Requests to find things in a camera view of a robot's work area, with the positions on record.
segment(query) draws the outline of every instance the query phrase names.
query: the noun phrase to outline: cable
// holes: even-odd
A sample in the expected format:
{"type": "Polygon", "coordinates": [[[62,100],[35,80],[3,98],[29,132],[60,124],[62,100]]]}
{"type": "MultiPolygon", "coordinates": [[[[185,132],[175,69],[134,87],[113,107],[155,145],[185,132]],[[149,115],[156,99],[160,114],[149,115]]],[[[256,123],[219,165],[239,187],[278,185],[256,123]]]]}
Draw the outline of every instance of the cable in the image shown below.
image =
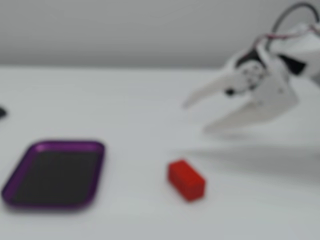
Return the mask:
{"type": "MultiPolygon", "coordinates": [[[[311,12],[314,14],[314,19],[317,23],[320,22],[320,15],[319,15],[319,12],[318,10],[316,9],[315,6],[313,6],[311,3],[308,3],[308,2],[298,2],[294,5],[292,5],[291,7],[289,7],[287,10],[285,10],[281,15],[280,17],[276,20],[275,24],[273,25],[272,27],[272,33],[276,33],[281,24],[283,23],[283,21],[295,10],[297,9],[300,9],[300,8],[307,8],[309,10],[311,10],[311,12]]],[[[273,42],[274,38],[269,38],[267,43],[266,43],[266,50],[269,51],[270,50],[270,47],[271,47],[271,44],[273,42]]]]}

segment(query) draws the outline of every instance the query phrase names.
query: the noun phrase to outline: white table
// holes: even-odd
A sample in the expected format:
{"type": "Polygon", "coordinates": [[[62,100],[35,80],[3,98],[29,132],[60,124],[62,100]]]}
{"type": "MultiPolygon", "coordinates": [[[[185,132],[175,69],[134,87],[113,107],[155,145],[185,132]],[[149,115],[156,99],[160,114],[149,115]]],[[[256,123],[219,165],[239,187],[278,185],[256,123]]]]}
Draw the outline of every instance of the white table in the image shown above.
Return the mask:
{"type": "Polygon", "coordinates": [[[94,204],[78,213],[9,211],[1,240],[319,240],[320,91],[295,81],[302,102],[274,122],[203,135],[245,99],[218,95],[180,108],[214,71],[1,68],[0,183],[27,147],[94,139],[108,154],[94,204]],[[186,203],[167,164],[186,157],[207,179],[186,203]]]}

